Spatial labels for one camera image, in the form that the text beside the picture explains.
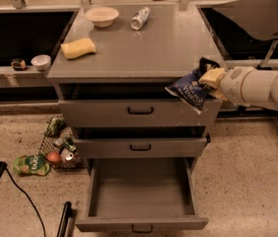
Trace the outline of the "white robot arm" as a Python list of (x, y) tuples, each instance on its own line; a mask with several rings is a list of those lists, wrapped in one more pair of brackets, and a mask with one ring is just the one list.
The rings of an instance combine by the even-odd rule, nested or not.
[(278, 70), (251, 66), (216, 68), (207, 71), (199, 83), (214, 88), (235, 105), (278, 111)]

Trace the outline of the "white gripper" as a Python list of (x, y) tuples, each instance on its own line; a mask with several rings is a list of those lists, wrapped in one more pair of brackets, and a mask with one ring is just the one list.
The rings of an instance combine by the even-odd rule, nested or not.
[(199, 79), (202, 85), (208, 85), (214, 90), (209, 95), (223, 102), (228, 100), (235, 105), (245, 105), (242, 94), (242, 86), (245, 77), (254, 71), (253, 67), (235, 66), (228, 72), (224, 68), (208, 70)]

